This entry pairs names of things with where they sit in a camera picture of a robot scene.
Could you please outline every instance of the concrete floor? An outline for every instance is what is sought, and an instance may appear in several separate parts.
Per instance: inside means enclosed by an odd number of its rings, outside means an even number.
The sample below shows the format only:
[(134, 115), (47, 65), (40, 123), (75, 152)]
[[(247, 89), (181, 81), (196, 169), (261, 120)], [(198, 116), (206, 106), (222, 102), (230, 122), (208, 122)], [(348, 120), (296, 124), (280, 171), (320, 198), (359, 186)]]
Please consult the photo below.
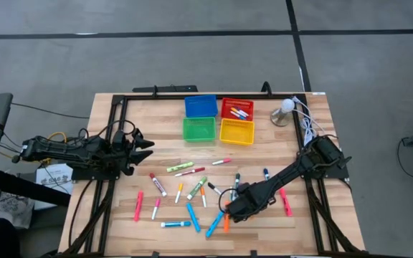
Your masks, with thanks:
[[(299, 29), (413, 29), (413, 1), (297, 0)], [(0, 34), (290, 29), (281, 0), (0, 0)], [(413, 34), (301, 37), (312, 91), (327, 92), (349, 164), (366, 248), (413, 256), (413, 178), (396, 160), (413, 134)], [(201, 91), (302, 91), (292, 36), (0, 40), (0, 92), (14, 102), (88, 115), (96, 92), (194, 84)], [(86, 120), (13, 107), (17, 142), (70, 135)], [(402, 149), (413, 173), (413, 148)], [(31, 165), (0, 169), (31, 173)], [(56, 248), (58, 228), (23, 234), (25, 257)], [(44, 236), (44, 246), (36, 241)]]

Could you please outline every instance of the wooden table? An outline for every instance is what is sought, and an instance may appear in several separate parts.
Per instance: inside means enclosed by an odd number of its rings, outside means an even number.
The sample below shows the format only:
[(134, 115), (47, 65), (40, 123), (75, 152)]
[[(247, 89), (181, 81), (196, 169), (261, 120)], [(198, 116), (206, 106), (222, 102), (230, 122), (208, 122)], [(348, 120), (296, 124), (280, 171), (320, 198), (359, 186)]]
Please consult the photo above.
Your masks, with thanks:
[[(91, 135), (98, 133), (108, 123), (113, 94), (97, 94), (92, 107), (88, 130)], [(327, 133), (335, 135), (333, 121), (324, 94), (307, 93), (308, 106), (316, 121)], [(223, 221), (213, 236), (206, 239), (205, 232), (218, 213), (218, 195), (205, 188), (207, 207), (204, 208), (200, 194), (191, 203), (194, 206), (201, 232), (194, 228), (162, 229), (161, 221), (190, 220), (186, 209), (190, 190), (202, 176), (208, 176), (220, 189), (230, 187), (235, 173), (242, 175), (242, 182), (264, 180), (263, 168), (268, 168), (270, 175), (275, 175), (295, 160), (298, 143), (293, 122), (284, 128), (274, 126), (269, 119), (270, 112), (280, 106), (281, 100), (253, 100), (255, 105), (255, 142), (251, 146), (230, 145), (219, 141), (221, 120), (217, 117), (217, 139), (212, 143), (187, 143), (182, 137), (182, 118), (185, 116), (183, 100), (131, 100), (126, 119), (133, 121), (144, 137), (156, 144), (151, 149), (154, 154), (136, 167), (133, 176), (121, 176), (116, 183), (110, 226), (106, 245), (106, 255), (151, 255), (152, 251), (161, 255), (247, 255), (250, 250), (257, 250), (260, 255), (276, 254), (317, 254), (315, 237), (308, 208), (308, 198), (303, 180), (296, 179), (285, 186), (293, 217), (287, 217), (279, 196), (277, 203), (265, 211), (253, 216), (248, 221), (234, 224), (230, 232), (223, 232)], [(124, 131), (131, 130), (125, 125)], [(230, 157), (231, 163), (212, 166), (213, 161)], [(204, 166), (204, 172), (175, 178), (167, 173), (166, 168), (188, 161), (196, 167)], [(149, 173), (156, 174), (168, 196), (162, 198), (156, 220), (151, 221), (151, 214), (158, 197), (158, 189), (149, 178)], [(180, 201), (174, 199), (178, 184), (184, 183)], [(76, 183), (63, 229), (59, 251), (67, 248), (68, 233), (72, 214), (77, 200), (86, 182)], [(364, 244), (356, 218), (355, 207), (349, 189), (338, 179), (326, 179), (326, 191), (334, 221), (343, 233), (358, 248)], [(133, 221), (136, 197), (139, 190), (144, 191), (141, 220)], [(90, 216), (95, 182), (86, 191), (72, 229), (73, 240), (82, 231)], [(322, 218), (321, 229), (325, 249), (329, 249), (326, 226)], [(94, 233), (92, 250), (97, 250), (101, 221)]]

